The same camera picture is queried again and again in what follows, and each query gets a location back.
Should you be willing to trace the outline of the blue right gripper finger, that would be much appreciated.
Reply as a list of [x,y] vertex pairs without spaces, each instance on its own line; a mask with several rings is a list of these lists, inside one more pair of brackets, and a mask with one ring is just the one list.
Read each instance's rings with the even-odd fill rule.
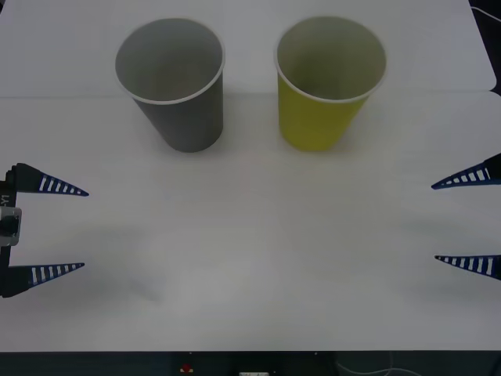
[[435,255],[434,258],[457,269],[500,280],[500,255]]
[[431,186],[433,190],[441,190],[460,186],[500,185],[501,155],[492,156],[480,164],[452,174]]

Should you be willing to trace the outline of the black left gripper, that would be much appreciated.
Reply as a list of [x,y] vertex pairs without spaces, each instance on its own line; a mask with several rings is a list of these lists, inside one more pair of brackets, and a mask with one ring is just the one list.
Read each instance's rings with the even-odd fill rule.
[[16,207],[16,191],[22,193],[47,193],[70,196],[88,196],[85,190],[62,179],[48,175],[28,164],[19,163],[14,166],[13,180],[5,175],[1,181],[1,296],[13,297],[33,287],[72,273],[82,268],[83,262],[10,266],[11,247],[18,240],[18,210]]

